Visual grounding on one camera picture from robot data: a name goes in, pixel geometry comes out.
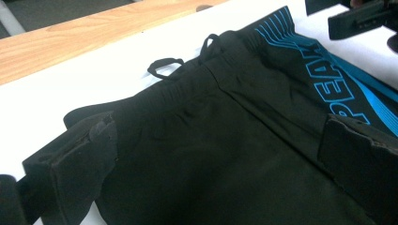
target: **black drawstring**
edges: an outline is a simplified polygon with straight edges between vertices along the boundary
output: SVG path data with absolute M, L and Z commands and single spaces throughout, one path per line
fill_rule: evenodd
M 175 59 L 175 58 L 163 58 L 160 60 L 157 60 L 155 62 L 153 62 L 149 68 L 147 69 L 147 71 L 152 74 L 153 76 L 159 78 L 159 79 L 164 79 L 164 80 L 169 80 L 169 81 L 176 81 L 177 78 L 176 77 L 172 77 L 172 76 L 165 76 L 165 75 L 161 75 L 159 74 L 156 69 L 158 68 L 163 68 L 169 65 L 172 65 L 173 63 L 178 63 L 181 66 L 184 65 L 184 61 L 182 59 Z
M 222 44 L 220 41 L 220 38 L 217 35 L 211 34 L 209 35 L 205 42 L 203 43 L 202 49 L 200 51 L 200 55 L 198 56 L 198 63 L 199 65 L 202 65 L 205 63 L 205 61 L 219 55 L 222 53 Z M 163 68 L 169 65 L 172 65 L 173 63 L 178 63 L 181 66 L 184 65 L 184 61 L 182 59 L 175 59 L 175 58 L 163 58 L 160 60 L 157 60 L 153 62 L 147 71 L 152 74 L 153 76 L 159 78 L 159 79 L 164 79 L 164 80 L 169 80 L 169 81 L 176 81 L 178 80 L 178 76 L 165 76 L 159 74 L 156 69 L 158 68 Z
M 208 41 L 210 39 L 213 40 L 213 42 L 208 45 Z M 205 61 L 213 58 L 220 53 L 222 53 L 222 44 L 220 41 L 220 37 L 214 34 L 209 35 L 203 43 L 202 50 L 200 51 L 199 64 L 205 63 Z

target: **black shorts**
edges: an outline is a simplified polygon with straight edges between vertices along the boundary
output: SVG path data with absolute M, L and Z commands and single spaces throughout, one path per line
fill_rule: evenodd
M 296 34 L 283 7 L 210 36 L 138 95 L 65 122 L 113 112 L 118 157 L 97 199 L 109 224 L 374 224 L 394 218 L 368 217 L 318 150 L 330 114 L 395 144 L 397 109 L 396 91 Z

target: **white surface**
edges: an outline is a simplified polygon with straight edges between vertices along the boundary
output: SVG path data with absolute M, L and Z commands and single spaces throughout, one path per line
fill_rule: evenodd
M 343 7 L 307 18 L 303 0 L 230 0 L 0 86 L 0 173 L 21 179 L 21 162 L 66 130 L 62 119 L 69 111 L 130 97 L 158 81 L 146 73 L 153 61 L 164 57 L 191 59 L 209 34 L 237 30 L 285 5 L 298 33 L 318 38 L 332 53 L 398 87 L 398 54 L 381 39 L 390 36 L 386 29 L 332 42 L 327 17 Z M 94 207 L 83 224 L 104 222 Z

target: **black object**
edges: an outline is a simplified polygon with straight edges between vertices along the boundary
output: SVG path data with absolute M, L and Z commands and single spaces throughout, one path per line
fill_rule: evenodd
M 390 37 L 387 44 L 393 51 L 398 53 L 398 35 Z
M 361 121 L 331 115 L 319 159 L 379 224 L 398 224 L 398 140 Z
M 18 183 L 1 175 L 0 223 L 32 224 L 41 217 L 45 224 L 80 224 L 115 165 L 116 141 L 112 116 L 94 115 L 26 159 Z
M 330 39 L 350 38 L 382 25 L 398 31 L 398 4 L 390 3 L 390 1 L 372 1 L 330 17 L 328 23 Z M 388 45 L 397 52 L 393 40 L 389 41 Z

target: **wooden surface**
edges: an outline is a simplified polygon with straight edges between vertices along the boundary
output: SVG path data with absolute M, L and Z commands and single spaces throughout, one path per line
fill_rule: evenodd
M 145 0 L 0 39 L 0 85 L 226 0 Z

